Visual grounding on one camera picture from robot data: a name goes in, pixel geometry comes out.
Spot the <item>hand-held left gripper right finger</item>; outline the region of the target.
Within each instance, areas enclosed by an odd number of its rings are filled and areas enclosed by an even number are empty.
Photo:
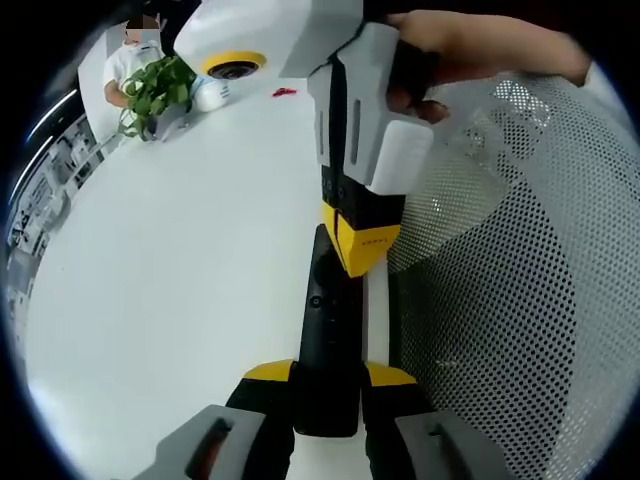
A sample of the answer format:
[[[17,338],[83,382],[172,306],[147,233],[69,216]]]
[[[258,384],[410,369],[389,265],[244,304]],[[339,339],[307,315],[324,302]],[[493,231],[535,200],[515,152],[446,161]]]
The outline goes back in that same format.
[[[511,479],[501,447],[448,410],[416,379],[375,362],[362,389],[365,452],[374,479]]]

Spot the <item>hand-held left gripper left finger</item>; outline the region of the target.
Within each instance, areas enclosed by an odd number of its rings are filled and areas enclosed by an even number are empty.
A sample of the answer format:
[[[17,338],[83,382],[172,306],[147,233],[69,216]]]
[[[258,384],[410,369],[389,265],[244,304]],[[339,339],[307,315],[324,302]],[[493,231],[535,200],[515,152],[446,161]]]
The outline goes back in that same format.
[[[291,359],[244,374],[224,405],[162,439],[138,479],[284,479],[294,449]]]

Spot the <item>person's right hand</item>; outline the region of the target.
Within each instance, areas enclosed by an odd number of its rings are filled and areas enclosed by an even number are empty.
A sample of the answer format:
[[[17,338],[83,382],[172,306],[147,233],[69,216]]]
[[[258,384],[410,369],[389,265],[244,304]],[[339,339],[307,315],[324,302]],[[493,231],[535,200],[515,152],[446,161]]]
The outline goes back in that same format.
[[[426,98],[428,90],[441,82],[441,53],[446,43],[445,25],[438,12],[416,10],[390,14],[389,26],[399,33],[387,89],[387,105],[396,112],[409,114],[431,124],[449,115],[448,109]]]

